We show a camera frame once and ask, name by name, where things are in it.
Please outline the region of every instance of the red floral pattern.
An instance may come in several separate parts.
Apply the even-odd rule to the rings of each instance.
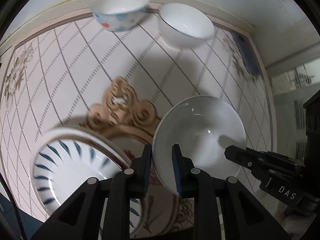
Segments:
[[[103,27],[105,27],[105,28],[109,28],[109,24],[108,23],[101,23],[101,25],[103,26]]]

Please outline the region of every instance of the black cable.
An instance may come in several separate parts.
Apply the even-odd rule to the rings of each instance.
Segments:
[[[24,227],[22,225],[22,221],[21,221],[21,217],[19,215],[19,211],[18,211],[18,207],[17,207],[17,204],[11,194],[11,191],[7,185],[7,183],[5,182],[2,174],[0,173],[0,181],[1,181],[1,184],[3,185],[4,187],[4,190],[5,192],[7,193],[8,197],[9,197],[9,200],[13,206],[13,210],[14,210],[14,214],[16,215],[16,219],[17,219],[17,222],[18,222],[18,226],[19,226],[19,229],[20,229],[20,233],[21,233],[21,236],[22,236],[22,239],[23,240],[28,240],[27,239],[27,235],[26,235],[26,232],[24,231]]]

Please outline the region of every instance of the white bowl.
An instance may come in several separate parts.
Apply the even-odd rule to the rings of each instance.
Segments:
[[[177,49],[197,47],[213,39],[216,27],[203,12],[182,3],[169,3],[159,11],[162,39]]]
[[[90,7],[94,17],[108,31],[130,29],[145,15],[150,0],[96,0]]]
[[[246,148],[246,136],[236,111],[222,99],[196,96],[173,107],[159,123],[153,139],[152,158],[163,185],[178,195],[172,166],[172,145],[212,177],[236,176],[240,166],[225,158],[226,147]]]

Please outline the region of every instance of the white plate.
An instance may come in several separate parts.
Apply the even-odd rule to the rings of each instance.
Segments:
[[[179,144],[182,155],[191,158],[212,177],[236,176],[240,166],[225,158],[230,145],[245,149],[246,136],[236,111],[222,99],[196,96],[173,107],[159,123],[152,147],[156,173],[164,186],[178,195],[173,166],[172,145]]]
[[[49,215],[88,178],[112,178],[129,167],[128,157],[110,141],[73,128],[50,130],[36,149],[29,167],[32,189]],[[132,233],[141,220],[140,200],[132,199],[130,207]]]

